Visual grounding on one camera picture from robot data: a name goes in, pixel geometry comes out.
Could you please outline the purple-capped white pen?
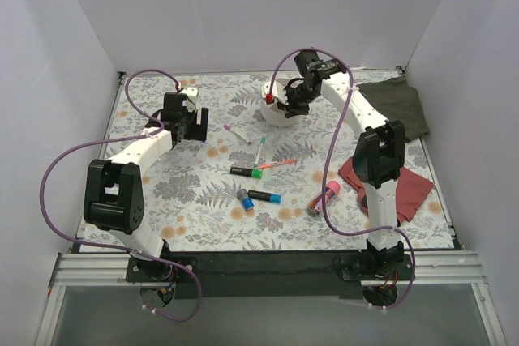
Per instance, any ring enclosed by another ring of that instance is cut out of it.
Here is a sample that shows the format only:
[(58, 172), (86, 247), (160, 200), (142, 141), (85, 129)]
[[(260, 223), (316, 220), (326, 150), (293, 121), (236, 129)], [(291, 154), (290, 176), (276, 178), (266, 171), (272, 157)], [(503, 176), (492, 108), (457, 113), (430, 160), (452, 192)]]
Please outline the purple-capped white pen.
[(252, 145), (252, 141), (251, 141), (249, 138), (247, 138), (247, 137), (245, 137), (245, 136), (239, 134), (239, 133), (238, 133), (238, 132), (237, 132), (237, 131), (232, 127), (232, 126), (230, 126), (229, 124), (224, 124), (224, 128), (225, 128), (228, 132), (230, 132), (233, 136), (235, 136), (237, 139), (239, 139), (241, 142), (245, 143), (246, 145)]

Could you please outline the white round compartment organizer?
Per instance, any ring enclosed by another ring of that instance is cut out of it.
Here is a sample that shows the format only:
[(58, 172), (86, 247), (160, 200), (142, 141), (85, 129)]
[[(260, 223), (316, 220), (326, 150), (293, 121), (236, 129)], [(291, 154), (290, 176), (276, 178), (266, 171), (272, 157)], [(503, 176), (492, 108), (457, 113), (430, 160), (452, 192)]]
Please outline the white round compartment organizer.
[[(281, 83), (284, 87), (289, 82), (287, 78), (276, 79), (279, 83)], [(260, 101), (260, 112), (262, 113), (266, 122), (272, 126), (278, 127), (287, 127), (292, 126), (298, 123), (298, 117), (286, 118), (285, 112), (283, 109), (283, 105), (281, 107), (277, 104), (266, 105), (264, 102), (264, 98), (262, 97), (262, 87), (260, 88), (261, 92), (261, 101)]]

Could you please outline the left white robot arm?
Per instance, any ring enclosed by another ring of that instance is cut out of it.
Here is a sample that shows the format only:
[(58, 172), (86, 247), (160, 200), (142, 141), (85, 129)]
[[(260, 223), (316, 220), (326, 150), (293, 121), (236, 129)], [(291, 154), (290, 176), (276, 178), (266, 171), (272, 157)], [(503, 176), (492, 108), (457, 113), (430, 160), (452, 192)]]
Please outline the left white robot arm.
[(150, 121), (143, 139), (107, 160), (93, 160), (88, 166), (85, 221), (130, 248), (137, 267), (156, 281), (171, 275), (173, 263), (163, 255), (169, 251), (168, 245), (144, 220), (142, 177), (180, 141), (207, 139), (208, 109), (197, 107), (198, 96), (197, 88), (167, 92), (162, 109), (156, 112), (156, 118), (165, 124), (164, 130), (152, 135), (157, 124)]

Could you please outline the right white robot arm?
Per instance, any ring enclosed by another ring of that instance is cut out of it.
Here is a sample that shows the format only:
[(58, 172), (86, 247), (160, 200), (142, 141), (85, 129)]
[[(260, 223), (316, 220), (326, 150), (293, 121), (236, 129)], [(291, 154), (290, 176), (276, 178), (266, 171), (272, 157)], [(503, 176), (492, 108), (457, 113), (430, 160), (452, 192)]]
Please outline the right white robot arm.
[(323, 51), (296, 49), (294, 59), (302, 80), (287, 85), (279, 106), (287, 118), (307, 114), (322, 96), (341, 114), (357, 138), (352, 167), (366, 193), (369, 229), (363, 231), (367, 247), (346, 270), (356, 276), (385, 279), (404, 261), (404, 244), (397, 222), (397, 182), (405, 161), (405, 128), (379, 113), (354, 84), (352, 70), (340, 59), (321, 59)]

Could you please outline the teal-capped white pen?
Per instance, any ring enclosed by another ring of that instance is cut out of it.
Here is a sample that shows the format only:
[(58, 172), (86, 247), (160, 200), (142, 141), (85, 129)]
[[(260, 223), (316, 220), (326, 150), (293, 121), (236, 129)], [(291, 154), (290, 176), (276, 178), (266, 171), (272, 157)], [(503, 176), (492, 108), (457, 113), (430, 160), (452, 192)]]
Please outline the teal-capped white pen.
[(261, 154), (264, 150), (264, 145), (266, 143), (266, 139), (267, 139), (267, 137), (265, 135), (262, 135), (262, 137), (259, 141), (259, 147), (258, 147), (258, 151), (257, 151), (256, 157), (255, 157), (254, 168), (257, 168), (260, 165), (260, 158), (261, 158)]

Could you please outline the green-capped black highlighter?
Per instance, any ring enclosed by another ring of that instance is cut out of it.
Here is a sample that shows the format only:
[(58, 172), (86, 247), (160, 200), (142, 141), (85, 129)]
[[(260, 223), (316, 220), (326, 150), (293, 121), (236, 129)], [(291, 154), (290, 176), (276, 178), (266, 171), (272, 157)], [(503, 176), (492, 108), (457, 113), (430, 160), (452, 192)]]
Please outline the green-capped black highlighter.
[(231, 167), (229, 173), (241, 177), (251, 177), (254, 179), (261, 179), (263, 177), (263, 171), (260, 169), (249, 169), (241, 167)]

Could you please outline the orange pen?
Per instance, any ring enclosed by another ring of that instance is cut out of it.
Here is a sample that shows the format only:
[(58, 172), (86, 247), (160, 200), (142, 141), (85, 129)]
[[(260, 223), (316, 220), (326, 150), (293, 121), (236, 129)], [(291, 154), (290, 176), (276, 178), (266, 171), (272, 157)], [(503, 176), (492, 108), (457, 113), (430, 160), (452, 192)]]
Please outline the orange pen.
[(259, 165), (259, 167), (257, 167), (257, 169), (264, 170), (264, 169), (276, 168), (276, 167), (283, 166), (283, 165), (295, 164), (297, 162), (298, 162), (297, 159), (283, 160), (283, 161), (278, 161), (278, 162), (272, 162), (269, 164)]

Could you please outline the floral patterned mat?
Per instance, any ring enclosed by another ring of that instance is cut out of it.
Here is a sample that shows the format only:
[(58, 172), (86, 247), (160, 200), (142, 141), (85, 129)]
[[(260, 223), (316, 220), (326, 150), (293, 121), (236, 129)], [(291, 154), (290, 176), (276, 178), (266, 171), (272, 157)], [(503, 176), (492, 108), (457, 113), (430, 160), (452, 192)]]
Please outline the floral patterned mat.
[[(352, 237), (305, 211), (322, 181), (337, 180), (353, 153), (352, 130), (342, 127), (334, 161), (325, 164), (337, 111), (324, 102), (292, 126), (270, 126), (260, 111), (265, 80), (260, 74), (129, 78), (104, 158), (139, 164), (143, 226), (175, 251), (362, 249), (370, 223), (351, 186), (343, 185), (328, 211)], [(208, 109), (205, 141), (169, 141), (150, 119), (165, 94), (178, 92), (195, 117)]]

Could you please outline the blue and grey cap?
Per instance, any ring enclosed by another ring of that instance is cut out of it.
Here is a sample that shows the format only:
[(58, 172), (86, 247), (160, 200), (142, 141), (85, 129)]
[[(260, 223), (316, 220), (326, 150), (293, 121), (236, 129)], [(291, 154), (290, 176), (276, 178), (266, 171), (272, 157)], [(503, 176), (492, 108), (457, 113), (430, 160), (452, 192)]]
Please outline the blue and grey cap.
[(247, 190), (243, 188), (239, 189), (236, 195), (245, 211), (249, 211), (254, 208), (254, 203), (252, 202), (252, 199), (250, 198)]

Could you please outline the blue-capped black highlighter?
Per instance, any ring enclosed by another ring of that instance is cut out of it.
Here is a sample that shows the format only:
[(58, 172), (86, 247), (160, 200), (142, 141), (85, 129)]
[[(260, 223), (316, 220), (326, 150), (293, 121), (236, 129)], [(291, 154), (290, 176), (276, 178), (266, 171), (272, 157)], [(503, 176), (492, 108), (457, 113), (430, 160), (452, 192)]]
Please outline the blue-capped black highlighter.
[(247, 194), (251, 199), (265, 201), (269, 203), (280, 204), (282, 200), (282, 196), (280, 194), (272, 194), (263, 191), (249, 190), (247, 191)]

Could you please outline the dark green cloth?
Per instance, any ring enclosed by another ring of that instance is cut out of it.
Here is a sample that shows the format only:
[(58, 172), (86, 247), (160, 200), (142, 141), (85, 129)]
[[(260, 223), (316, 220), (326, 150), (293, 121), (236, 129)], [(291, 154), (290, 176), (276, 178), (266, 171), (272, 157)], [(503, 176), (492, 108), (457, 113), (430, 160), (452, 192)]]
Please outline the dark green cloth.
[(359, 85), (359, 90), (388, 120), (399, 120), (404, 125), (407, 142), (429, 134), (418, 91), (404, 79), (364, 83)]

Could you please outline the red cloth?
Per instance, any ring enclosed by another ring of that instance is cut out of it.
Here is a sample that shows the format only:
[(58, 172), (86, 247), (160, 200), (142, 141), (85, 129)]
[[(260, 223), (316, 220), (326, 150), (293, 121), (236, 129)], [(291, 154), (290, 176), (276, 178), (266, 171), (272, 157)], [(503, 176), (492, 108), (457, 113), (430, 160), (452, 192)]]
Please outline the red cloth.
[[(338, 175), (356, 191), (358, 204), (362, 212), (368, 215), (364, 184), (357, 177), (351, 158), (339, 168)], [(430, 180), (411, 172), (407, 168), (401, 168), (396, 192), (398, 225), (401, 225), (402, 222), (410, 222), (415, 217), (433, 187), (434, 185)]]

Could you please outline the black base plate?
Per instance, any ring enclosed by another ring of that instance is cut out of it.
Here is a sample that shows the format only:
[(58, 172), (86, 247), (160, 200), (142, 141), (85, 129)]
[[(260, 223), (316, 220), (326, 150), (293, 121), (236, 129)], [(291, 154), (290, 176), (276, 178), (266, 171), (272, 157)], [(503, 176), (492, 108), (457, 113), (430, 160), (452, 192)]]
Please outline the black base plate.
[(131, 258), (125, 280), (130, 283), (173, 283), (178, 299), (204, 297), (339, 297), (362, 298), (362, 282), (381, 284), (382, 277), (407, 281), (409, 255), (380, 270), (356, 250), (176, 252), (168, 259), (190, 268), (154, 280)]

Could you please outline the aluminium frame rail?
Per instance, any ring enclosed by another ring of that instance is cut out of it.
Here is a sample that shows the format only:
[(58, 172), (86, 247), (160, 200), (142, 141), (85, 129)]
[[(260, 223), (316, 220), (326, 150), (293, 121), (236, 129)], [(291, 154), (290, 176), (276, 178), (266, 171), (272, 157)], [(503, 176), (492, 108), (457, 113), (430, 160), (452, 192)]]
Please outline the aluminium frame rail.
[(473, 251), (421, 251), (384, 284), (353, 251), (191, 252), (175, 289), (126, 254), (62, 254), (39, 345), (504, 345)]

